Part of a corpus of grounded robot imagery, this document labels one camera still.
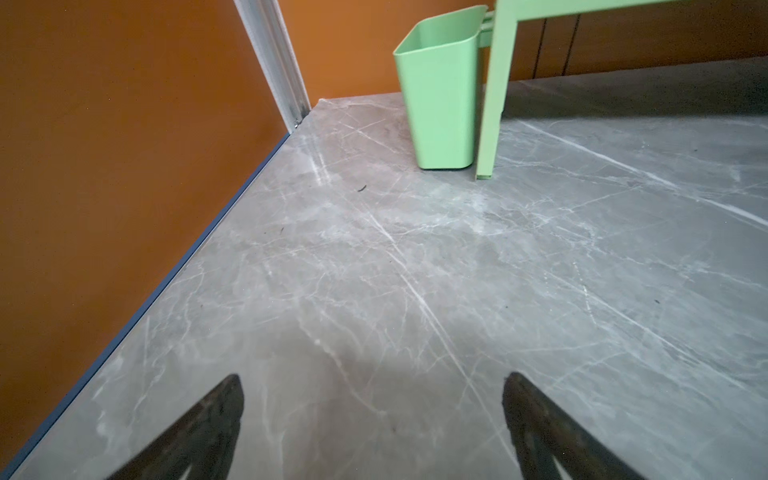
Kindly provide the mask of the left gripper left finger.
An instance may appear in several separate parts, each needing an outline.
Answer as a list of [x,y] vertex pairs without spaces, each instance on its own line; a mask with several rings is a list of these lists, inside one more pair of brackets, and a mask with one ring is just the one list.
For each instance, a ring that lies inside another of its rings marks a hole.
[[243,412],[241,379],[230,374],[110,477],[225,479]]

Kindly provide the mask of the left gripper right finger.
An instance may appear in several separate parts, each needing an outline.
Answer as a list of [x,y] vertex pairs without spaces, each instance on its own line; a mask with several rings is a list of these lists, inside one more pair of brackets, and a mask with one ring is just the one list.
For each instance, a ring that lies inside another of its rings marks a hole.
[[505,379],[502,406],[522,477],[560,479],[641,479],[527,377]]

